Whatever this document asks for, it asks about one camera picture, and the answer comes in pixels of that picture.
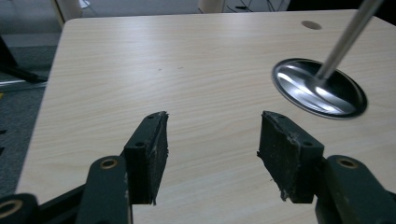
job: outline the silver pole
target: silver pole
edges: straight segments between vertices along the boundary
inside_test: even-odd
[[[349,51],[352,44],[358,38],[359,34],[364,30],[364,27],[376,13],[384,0],[365,0],[359,11],[338,40],[334,49],[330,53],[326,62],[320,67],[316,74],[317,79],[328,79],[338,64],[343,60],[344,56]]]

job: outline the carpet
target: carpet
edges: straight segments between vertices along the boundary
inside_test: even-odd
[[[47,77],[56,46],[9,48],[19,68]],[[9,76],[2,74],[2,79]],[[0,197],[18,185],[44,88],[2,92],[0,98]]]

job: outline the light wood grain surface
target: light wood grain surface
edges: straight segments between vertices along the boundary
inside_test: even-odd
[[[18,192],[41,203],[118,155],[146,115],[169,113],[158,205],[135,223],[315,223],[314,204],[282,202],[256,157],[263,110],[311,133],[325,157],[365,163],[396,191],[396,28],[374,18],[339,66],[366,92],[351,120],[287,101],[271,81],[288,58],[324,61],[354,10],[73,20],[66,24]],[[314,21],[310,30],[301,21]]]

